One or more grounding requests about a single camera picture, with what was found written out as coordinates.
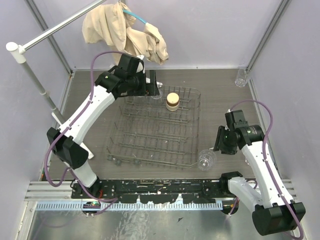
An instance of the beige cloth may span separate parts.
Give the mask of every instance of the beige cloth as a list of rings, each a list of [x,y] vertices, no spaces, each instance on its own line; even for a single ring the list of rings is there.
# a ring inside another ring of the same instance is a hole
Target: beige cloth
[[[158,28],[146,23],[144,31],[131,28],[136,18],[125,14],[130,9],[122,2],[100,5],[85,16],[82,34],[87,44],[105,41],[112,50],[134,56],[144,55],[149,61],[162,65],[169,56],[167,45]],[[119,54],[113,55],[116,63]]]

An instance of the gray wall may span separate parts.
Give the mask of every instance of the gray wall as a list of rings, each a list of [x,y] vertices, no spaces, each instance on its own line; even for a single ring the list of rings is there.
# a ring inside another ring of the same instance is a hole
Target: gray wall
[[[21,220],[25,194],[38,180],[48,146],[46,132],[53,124],[50,111],[9,52],[7,42],[24,44],[41,32],[24,1],[10,0],[0,8],[0,238],[14,238]],[[26,54],[30,66],[59,104],[68,74],[47,42]]]
[[[252,73],[258,98],[274,115],[270,138],[279,170],[305,204],[309,239],[320,235],[319,12],[318,0],[292,1]]]
[[[93,0],[35,0],[50,26]],[[280,0],[127,0],[130,9],[159,28],[169,53],[163,68],[237,68],[246,66],[263,36]],[[89,69],[94,55],[108,50],[104,42],[86,44],[84,17],[55,34],[71,66]],[[135,29],[142,30],[140,22]],[[96,61],[106,69],[110,56]],[[147,62],[147,67],[160,68]]]

